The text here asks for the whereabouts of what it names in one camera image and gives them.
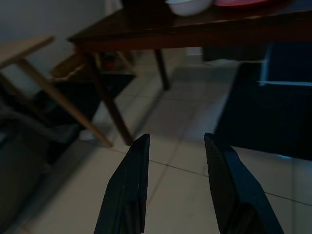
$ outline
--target floor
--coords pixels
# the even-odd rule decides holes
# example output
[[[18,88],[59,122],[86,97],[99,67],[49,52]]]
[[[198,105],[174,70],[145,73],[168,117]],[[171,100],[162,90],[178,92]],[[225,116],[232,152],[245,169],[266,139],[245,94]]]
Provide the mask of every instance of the floor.
[[[165,50],[163,92],[153,54],[116,99],[136,137],[151,134],[146,234],[218,234],[203,145],[226,102],[237,65],[208,67]],[[108,180],[128,150],[101,105],[94,118],[115,146],[77,140],[46,176],[7,234],[92,234]],[[285,234],[312,230],[312,162],[235,148],[262,185]]]

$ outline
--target tile grout line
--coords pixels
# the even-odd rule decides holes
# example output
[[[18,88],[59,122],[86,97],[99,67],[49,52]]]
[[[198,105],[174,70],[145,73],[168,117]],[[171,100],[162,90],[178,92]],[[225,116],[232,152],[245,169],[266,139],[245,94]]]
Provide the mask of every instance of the tile grout line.
[[[183,168],[179,168],[179,167],[175,167],[175,166],[172,166],[172,165],[169,165],[169,164],[165,164],[165,163],[161,163],[161,162],[156,162],[156,161],[153,161],[153,160],[149,160],[149,161],[150,161],[150,162],[153,162],[153,163],[157,163],[157,164],[163,165],[163,166],[175,168],[175,169],[178,169],[178,170],[181,170],[181,171],[193,173],[193,174],[196,174],[196,175],[199,175],[199,176],[208,177],[207,175],[204,175],[204,174],[201,174],[201,173],[197,173],[197,172],[192,172],[192,171],[189,171],[189,170],[186,170],[186,169],[183,169]]]
[[[283,198],[283,199],[286,199],[286,200],[289,200],[289,201],[297,202],[297,203],[300,203],[300,204],[302,204],[302,205],[312,206],[312,204],[305,203],[305,202],[301,202],[301,201],[297,201],[297,200],[294,200],[294,199],[291,199],[291,198],[283,197],[283,196],[276,195],[276,194],[271,194],[271,193],[268,193],[268,192],[265,192],[265,193],[266,193],[266,194],[269,194],[269,195],[272,195],[272,196],[279,197],[279,198]]]
[[[121,153],[121,154],[126,154],[125,152],[122,152],[122,151],[119,151],[119,150],[116,150],[116,149],[110,149],[110,148],[101,147],[101,146],[98,146],[96,144],[92,144],[92,143],[89,143],[89,142],[86,142],[86,143],[94,145],[94,146],[97,146],[97,147],[100,147],[100,148],[104,148],[104,149],[107,149],[107,150],[115,151],[115,152],[118,152],[118,153]],[[204,174],[197,173],[197,172],[192,172],[192,171],[189,171],[189,170],[186,170],[186,169],[183,169],[183,168],[179,168],[179,167],[175,167],[175,166],[172,166],[172,165],[169,165],[169,164],[157,162],[157,161],[154,161],[154,160],[151,160],[151,159],[149,159],[149,161],[153,162],[153,163],[157,163],[157,164],[163,165],[163,166],[167,166],[167,167],[175,168],[175,169],[182,170],[182,171],[185,171],[185,172],[193,173],[193,174],[196,174],[196,175],[199,175],[199,176],[209,177],[208,175],[204,175]],[[151,194],[150,199],[152,198],[152,196],[153,196],[154,192],[156,191],[157,187],[158,187],[158,185],[155,187],[153,193]],[[272,194],[272,193],[269,193],[269,192],[266,192],[266,191],[264,193],[272,195],[272,196],[276,196],[276,197],[279,197],[279,198],[283,198],[283,199],[286,199],[286,200],[289,200],[289,201],[292,201],[292,202],[297,202],[297,203],[302,204],[302,205],[306,205],[306,206],[311,206],[312,207],[312,204],[309,204],[309,203],[297,201],[297,200],[294,200],[294,199],[291,199],[291,198],[287,198],[287,197],[284,197],[284,196]]]

